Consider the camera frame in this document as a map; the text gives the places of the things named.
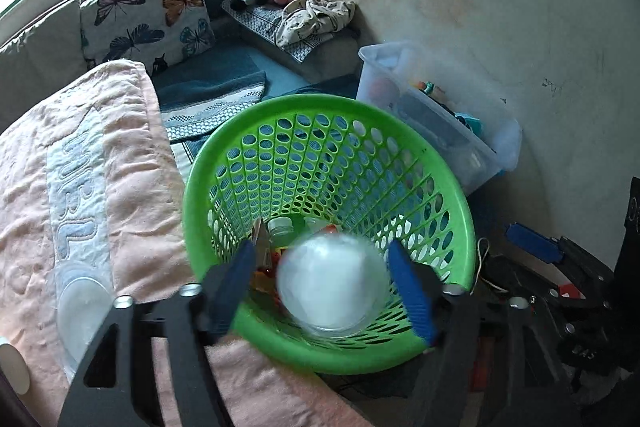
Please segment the right butterfly pillow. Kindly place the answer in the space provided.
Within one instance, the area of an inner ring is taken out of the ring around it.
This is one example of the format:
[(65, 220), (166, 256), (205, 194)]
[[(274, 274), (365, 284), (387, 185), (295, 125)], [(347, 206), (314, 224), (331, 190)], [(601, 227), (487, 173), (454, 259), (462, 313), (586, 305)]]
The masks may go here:
[(87, 0), (80, 6), (80, 35), (89, 67), (130, 60), (149, 75), (215, 43), (205, 0)]

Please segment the white middle cushion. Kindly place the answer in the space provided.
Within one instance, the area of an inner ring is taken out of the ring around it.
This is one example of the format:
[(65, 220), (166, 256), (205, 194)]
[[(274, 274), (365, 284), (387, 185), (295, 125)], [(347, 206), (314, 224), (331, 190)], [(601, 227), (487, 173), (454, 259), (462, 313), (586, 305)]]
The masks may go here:
[(87, 72), (80, 0), (70, 0), (1, 48), (0, 121), (6, 129)]

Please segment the pink blanket on table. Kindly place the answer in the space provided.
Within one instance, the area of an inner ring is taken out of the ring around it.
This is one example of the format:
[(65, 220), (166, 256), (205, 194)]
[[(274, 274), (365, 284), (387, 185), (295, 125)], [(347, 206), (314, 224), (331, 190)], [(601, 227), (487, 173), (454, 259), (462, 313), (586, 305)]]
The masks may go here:
[(1, 135), (1, 334), (30, 373), (24, 404), (43, 426), (68, 392), (53, 308), (63, 268), (114, 294), (164, 298), (192, 277), (183, 181), (143, 65), (94, 68)]

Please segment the green plastic mesh basket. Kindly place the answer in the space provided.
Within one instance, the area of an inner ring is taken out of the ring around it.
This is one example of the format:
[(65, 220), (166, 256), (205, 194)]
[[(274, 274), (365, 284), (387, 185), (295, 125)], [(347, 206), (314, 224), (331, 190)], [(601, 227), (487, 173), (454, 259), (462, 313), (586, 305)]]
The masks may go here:
[(190, 265), (227, 262), (255, 220), (317, 218), (386, 249), (401, 241), (445, 283), (470, 287), (476, 238), (437, 150), (394, 116), (350, 98), (281, 96), (234, 116), (196, 155), (183, 199)]

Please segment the clear plastic jar yellow label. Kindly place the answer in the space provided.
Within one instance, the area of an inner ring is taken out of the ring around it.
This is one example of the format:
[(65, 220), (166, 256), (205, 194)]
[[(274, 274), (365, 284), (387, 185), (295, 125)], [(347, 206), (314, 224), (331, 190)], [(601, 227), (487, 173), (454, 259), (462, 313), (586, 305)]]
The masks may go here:
[(295, 239), (295, 228), (288, 216), (275, 217), (267, 222), (270, 248), (288, 248)]

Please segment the clear round plastic container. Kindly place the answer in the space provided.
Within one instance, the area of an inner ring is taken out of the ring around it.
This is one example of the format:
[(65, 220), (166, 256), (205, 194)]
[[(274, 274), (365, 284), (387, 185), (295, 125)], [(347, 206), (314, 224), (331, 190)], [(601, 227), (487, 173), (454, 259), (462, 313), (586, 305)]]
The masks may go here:
[(390, 300), (390, 273), (381, 251), (365, 237), (316, 233), (282, 255), (278, 296), (301, 329), (344, 338), (366, 329)]

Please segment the red snack wrapper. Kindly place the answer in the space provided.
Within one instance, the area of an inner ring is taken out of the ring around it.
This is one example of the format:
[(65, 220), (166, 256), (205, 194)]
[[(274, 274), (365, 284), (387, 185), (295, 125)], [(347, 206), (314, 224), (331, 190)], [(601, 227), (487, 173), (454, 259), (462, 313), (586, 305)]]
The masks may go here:
[(262, 218), (254, 221), (252, 242), (256, 253), (256, 269), (250, 285), (255, 291), (274, 296), (277, 294), (276, 275), (280, 253), (271, 248), (269, 231)]

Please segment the clear plastic lid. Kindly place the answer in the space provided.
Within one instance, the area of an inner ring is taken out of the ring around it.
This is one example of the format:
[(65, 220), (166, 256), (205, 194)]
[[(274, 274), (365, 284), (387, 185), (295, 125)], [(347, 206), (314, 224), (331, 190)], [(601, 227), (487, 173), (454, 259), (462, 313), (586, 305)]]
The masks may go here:
[(61, 364), (70, 383), (114, 299), (111, 279), (84, 262), (67, 261), (55, 269), (55, 327)]

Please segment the clear plastic storage bin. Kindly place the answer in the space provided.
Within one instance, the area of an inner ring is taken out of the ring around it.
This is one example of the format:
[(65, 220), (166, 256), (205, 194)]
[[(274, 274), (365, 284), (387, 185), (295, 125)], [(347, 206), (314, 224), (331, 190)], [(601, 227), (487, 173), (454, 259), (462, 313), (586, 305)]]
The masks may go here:
[(357, 100), (402, 120), (446, 160), (465, 194), (518, 167), (523, 132), (469, 55), (412, 41), (363, 46)]

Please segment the white paper cup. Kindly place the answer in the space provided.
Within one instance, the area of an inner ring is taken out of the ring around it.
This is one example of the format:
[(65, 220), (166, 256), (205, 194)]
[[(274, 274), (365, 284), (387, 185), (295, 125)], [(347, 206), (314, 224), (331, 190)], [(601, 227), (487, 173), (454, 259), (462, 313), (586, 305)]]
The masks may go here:
[(21, 352), (6, 337), (0, 339), (0, 366), (14, 392), (26, 395), (30, 388), (28, 366)]

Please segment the crumpled patterned cloth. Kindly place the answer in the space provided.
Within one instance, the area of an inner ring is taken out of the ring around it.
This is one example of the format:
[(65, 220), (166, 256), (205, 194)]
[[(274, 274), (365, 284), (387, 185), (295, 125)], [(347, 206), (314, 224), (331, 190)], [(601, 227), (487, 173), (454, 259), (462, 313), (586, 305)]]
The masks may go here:
[(339, 32), (352, 21), (356, 9), (352, 0), (294, 0), (282, 10), (274, 43), (283, 49), (313, 36)]

